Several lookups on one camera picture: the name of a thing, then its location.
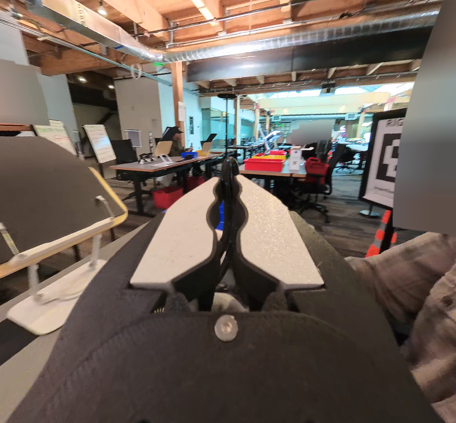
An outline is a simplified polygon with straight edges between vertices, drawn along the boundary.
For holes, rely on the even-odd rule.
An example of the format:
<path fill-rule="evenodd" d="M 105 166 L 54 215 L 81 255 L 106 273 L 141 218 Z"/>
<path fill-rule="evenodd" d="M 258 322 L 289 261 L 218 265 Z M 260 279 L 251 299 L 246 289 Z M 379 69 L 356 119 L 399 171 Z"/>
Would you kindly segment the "black-framed printed sign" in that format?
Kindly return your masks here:
<path fill-rule="evenodd" d="M 407 108 L 373 114 L 371 136 L 359 199 L 384 209 L 392 209 L 399 146 Z"/>

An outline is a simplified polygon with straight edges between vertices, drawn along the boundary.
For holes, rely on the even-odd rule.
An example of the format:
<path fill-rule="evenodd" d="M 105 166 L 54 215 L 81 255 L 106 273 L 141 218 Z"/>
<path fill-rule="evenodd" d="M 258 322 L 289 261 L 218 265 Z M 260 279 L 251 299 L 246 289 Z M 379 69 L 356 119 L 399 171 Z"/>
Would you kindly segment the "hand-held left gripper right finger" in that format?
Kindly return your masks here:
<path fill-rule="evenodd" d="M 242 264 L 274 289 L 319 289 L 324 280 L 288 208 L 243 175 L 235 177 L 245 221 L 239 228 Z"/>

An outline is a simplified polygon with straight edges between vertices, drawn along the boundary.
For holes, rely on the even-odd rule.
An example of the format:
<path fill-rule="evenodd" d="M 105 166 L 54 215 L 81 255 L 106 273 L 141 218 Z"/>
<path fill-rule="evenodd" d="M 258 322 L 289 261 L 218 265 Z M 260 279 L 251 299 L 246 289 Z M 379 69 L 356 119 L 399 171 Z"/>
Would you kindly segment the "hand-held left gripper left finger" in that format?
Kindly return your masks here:
<path fill-rule="evenodd" d="M 171 289 L 178 278 L 215 253 L 218 237 L 210 219 L 218 208 L 213 177 L 179 198 L 164 214 L 133 273 L 130 284 L 140 289 Z"/>

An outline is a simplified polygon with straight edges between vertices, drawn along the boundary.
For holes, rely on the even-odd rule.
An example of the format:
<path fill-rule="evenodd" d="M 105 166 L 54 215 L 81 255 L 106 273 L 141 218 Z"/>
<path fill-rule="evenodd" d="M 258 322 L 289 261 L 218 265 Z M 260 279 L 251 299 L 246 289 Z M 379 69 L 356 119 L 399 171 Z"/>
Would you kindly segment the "whiteboard with green writing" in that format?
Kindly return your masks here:
<path fill-rule="evenodd" d="M 77 150 L 68 135 L 64 124 L 58 120 L 49 120 L 48 125 L 33 125 L 35 134 L 39 137 L 46 138 L 47 140 L 59 145 L 66 149 L 68 152 L 77 156 Z"/>

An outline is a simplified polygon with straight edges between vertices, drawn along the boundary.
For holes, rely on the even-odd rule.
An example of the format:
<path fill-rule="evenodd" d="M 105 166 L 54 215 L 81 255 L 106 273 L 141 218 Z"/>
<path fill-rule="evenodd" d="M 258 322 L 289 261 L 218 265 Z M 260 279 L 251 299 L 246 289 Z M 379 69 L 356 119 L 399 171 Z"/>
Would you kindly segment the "black office chair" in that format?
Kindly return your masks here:
<path fill-rule="evenodd" d="M 326 177 L 309 176 L 306 174 L 305 180 L 299 183 L 296 192 L 298 197 L 296 210 L 300 215 L 308 210 L 316 211 L 323 216 L 325 223 L 330 223 L 328 208 L 319 203 L 318 199 L 319 197 L 326 199 L 332 194 L 332 176 L 346 149 L 347 147 L 345 145 L 339 144 L 329 159 L 325 160 L 323 157 L 316 157 L 321 159 L 322 162 L 329 164 L 328 173 Z"/>

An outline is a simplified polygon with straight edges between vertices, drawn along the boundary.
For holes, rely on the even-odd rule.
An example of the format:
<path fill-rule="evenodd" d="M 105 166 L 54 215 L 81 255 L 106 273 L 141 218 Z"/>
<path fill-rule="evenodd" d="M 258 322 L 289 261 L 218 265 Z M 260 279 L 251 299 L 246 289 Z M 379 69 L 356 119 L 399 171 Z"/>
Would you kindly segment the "black monitor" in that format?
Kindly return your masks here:
<path fill-rule="evenodd" d="M 112 140 L 111 147 L 114 151 L 117 165 L 138 162 L 138 155 L 130 139 Z"/>

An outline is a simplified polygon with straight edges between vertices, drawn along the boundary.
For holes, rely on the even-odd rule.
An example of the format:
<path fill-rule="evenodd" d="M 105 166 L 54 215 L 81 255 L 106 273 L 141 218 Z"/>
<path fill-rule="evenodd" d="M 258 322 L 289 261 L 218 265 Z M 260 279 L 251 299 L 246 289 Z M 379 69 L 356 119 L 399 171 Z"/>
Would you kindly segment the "wooden column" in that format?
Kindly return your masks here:
<path fill-rule="evenodd" d="M 174 105 L 174 117 L 175 117 L 175 126 L 178 127 L 182 133 L 179 135 L 179 140 L 181 144 L 185 145 L 185 132 L 184 126 L 181 124 L 179 111 L 181 103 L 184 103 L 183 100 L 183 67 L 182 62 L 173 62 L 171 63 L 171 82 L 172 82 L 172 91 L 173 91 L 173 105 Z"/>

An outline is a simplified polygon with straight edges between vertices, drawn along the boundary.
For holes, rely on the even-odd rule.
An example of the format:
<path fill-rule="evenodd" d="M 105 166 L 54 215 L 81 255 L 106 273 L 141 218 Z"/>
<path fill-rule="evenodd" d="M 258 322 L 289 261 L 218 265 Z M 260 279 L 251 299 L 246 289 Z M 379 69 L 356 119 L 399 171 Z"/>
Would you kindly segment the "white tablet stand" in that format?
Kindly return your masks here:
<path fill-rule="evenodd" d="M 90 168 L 93 172 L 99 174 L 101 182 L 106 183 L 96 169 Z M 116 194 L 109 185 L 108 187 L 109 192 Z M 44 244 L 42 248 L 38 247 L 26 254 L 17 254 L 13 259 L 1 265 L 1 277 L 27 268 L 30 291 L 28 297 L 8 310 L 6 318 L 36 336 L 47 335 L 60 329 L 65 324 L 82 292 L 106 263 L 106 260 L 100 259 L 99 254 L 102 233 L 121 224 L 126 220 L 127 216 L 128 210 L 126 208 L 126 215 L 115 221 L 115 224 L 108 229 L 90 233 L 84 238 L 76 238 L 75 241 L 63 238 L 57 245 Z M 62 281 L 51 283 L 40 290 L 39 263 L 88 239 L 93 240 L 89 263 L 79 265 L 74 271 L 63 277 Z"/>

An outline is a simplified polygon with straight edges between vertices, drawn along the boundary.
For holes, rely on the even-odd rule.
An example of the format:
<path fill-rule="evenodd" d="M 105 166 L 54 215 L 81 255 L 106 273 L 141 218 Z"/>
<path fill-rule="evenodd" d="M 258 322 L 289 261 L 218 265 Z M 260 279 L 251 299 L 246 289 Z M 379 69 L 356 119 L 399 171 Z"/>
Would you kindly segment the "orange traffic cone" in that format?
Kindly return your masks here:
<path fill-rule="evenodd" d="M 373 243 L 370 245 L 365 258 L 373 257 L 396 245 L 397 234 L 392 224 L 392 210 L 387 210 L 381 220 L 381 224 L 376 231 Z"/>

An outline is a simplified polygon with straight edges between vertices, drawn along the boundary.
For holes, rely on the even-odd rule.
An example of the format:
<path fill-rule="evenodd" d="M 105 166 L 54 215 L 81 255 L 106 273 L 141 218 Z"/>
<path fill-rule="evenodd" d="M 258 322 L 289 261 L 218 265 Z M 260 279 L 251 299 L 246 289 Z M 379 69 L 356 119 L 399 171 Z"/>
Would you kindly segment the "red plastic tray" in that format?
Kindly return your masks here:
<path fill-rule="evenodd" d="M 282 158 L 248 158 L 243 161 L 245 171 L 252 173 L 280 173 L 285 161 Z"/>

